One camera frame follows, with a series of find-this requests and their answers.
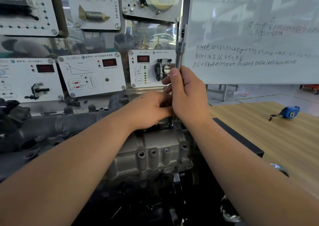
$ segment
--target person's right hand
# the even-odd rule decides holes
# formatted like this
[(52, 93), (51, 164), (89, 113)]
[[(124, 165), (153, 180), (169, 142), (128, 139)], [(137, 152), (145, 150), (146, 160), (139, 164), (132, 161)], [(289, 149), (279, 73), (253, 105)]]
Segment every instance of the person's right hand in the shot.
[(211, 120), (205, 84), (189, 68), (182, 66), (181, 73), (178, 69), (172, 68), (162, 83), (171, 83), (164, 92), (173, 91), (174, 113), (186, 127)]

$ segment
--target wooden table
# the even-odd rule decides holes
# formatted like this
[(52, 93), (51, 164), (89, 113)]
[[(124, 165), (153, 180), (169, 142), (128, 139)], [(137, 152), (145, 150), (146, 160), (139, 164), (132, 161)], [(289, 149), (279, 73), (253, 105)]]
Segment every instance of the wooden table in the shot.
[(210, 106), (218, 118), (265, 152), (263, 159), (288, 169), (290, 178), (319, 198), (319, 118), (300, 112), (274, 117), (285, 106), (275, 102)]

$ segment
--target hand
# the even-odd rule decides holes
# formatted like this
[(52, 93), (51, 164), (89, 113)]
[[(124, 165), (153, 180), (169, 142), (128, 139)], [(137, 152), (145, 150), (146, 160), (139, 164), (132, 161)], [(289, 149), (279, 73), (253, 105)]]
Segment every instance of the hand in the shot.
[(211, 120), (205, 84), (189, 68), (172, 68), (162, 83), (171, 83), (164, 92), (173, 90), (173, 110), (186, 127)]
[(171, 99), (168, 93), (149, 91), (114, 113), (129, 123), (130, 132), (147, 129), (158, 124), (161, 119), (174, 115), (169, 105)]

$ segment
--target digital display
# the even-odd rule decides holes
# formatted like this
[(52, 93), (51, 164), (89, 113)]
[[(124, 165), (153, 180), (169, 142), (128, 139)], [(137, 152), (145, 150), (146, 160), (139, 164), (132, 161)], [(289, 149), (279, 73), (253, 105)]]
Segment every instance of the digital display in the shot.
[(38, 72), (54, 72), (53, 64), (37, 64)]
[(150, 56), (138, 56), (138, 62), (150, 62)]
[(103, 66), (104, 67), (116, 67), (117, 63), (116, 63), (116, 59), (104, 59), (102, 60)]

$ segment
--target blue tape measure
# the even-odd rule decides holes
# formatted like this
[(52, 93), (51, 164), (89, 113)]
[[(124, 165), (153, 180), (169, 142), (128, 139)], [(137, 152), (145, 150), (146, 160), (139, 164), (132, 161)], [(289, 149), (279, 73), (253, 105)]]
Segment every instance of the blue tape measure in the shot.
[(300, 111), (300, 107), (298, 106), (294, 106), (294, 107), (285, 107), (283, 110), (281, 110), (281, 112), (277, 115), (270, 115), (269, 121), (271, 121), (271, 119), (273, 117), (278, 117), (278, 116), (282, 116), (285, 119), (293, 119), (294, 117), (296, 117), (298, 115)]

